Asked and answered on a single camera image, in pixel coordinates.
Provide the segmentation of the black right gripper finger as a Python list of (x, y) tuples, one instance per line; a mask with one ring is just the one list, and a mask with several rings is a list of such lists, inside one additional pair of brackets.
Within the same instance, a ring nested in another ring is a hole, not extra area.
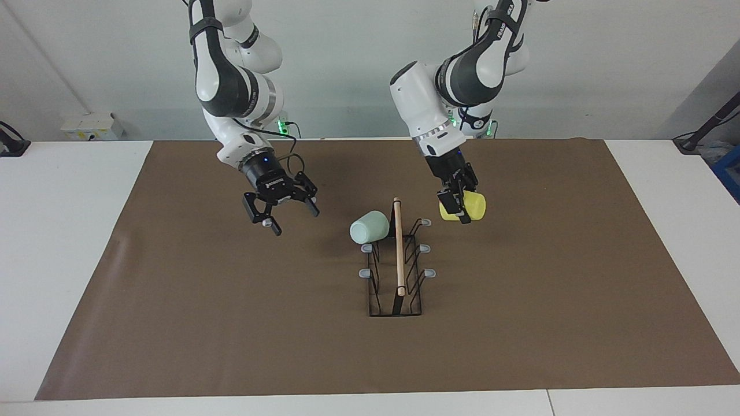
[(249, 220), (252, 224), (260, 224), (264, 228), (272, 230), (275, 236), (282, 235), (282, 229), (278, 222), (272, 215), (272, 210), (276, 206), (275, 203), (266, 202), (264, 210), (261, 211), (256, 205), (257, 194), (253, 192), (245, 192), (243, 194), (242, 203), (246, 209)]
[(304, 172), (298, 172), (293, 177), (293, 200), (304, 203), (313, 217), (320, 215), (316, 205), (317, 187)]

